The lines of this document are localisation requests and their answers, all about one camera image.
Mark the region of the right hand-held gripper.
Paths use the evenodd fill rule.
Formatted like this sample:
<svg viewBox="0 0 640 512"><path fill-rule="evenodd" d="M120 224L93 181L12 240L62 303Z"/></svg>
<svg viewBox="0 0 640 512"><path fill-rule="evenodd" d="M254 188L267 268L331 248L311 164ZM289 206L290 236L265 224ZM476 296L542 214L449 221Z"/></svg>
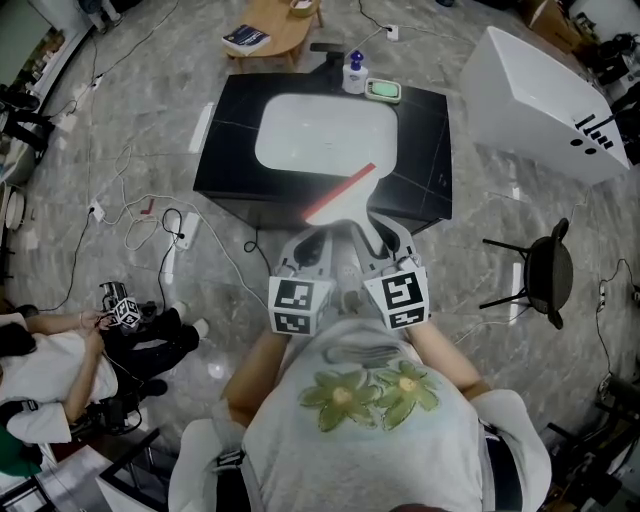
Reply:
<svg viewBox="0 0 640 512"><path fill-rule="evenodd" d="M378 214L377 231L370 220L351 223L351 235L363 271L364 288L384 325L399 330L429 317L428 279L415 253L409 230Z"/></svg>

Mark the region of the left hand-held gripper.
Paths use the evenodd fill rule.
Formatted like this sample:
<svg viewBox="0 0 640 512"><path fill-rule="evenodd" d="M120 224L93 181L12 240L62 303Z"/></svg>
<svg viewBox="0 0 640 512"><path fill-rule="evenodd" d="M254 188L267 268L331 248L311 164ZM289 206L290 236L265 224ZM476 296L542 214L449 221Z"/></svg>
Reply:
<svg viewBox="0 0 640 512"><path fill-rule="evenodd" d="M333 239L330 229L306 229L285 244L277 275L269 278L268 311L275 333L316 333L335 289Z"/></svg>

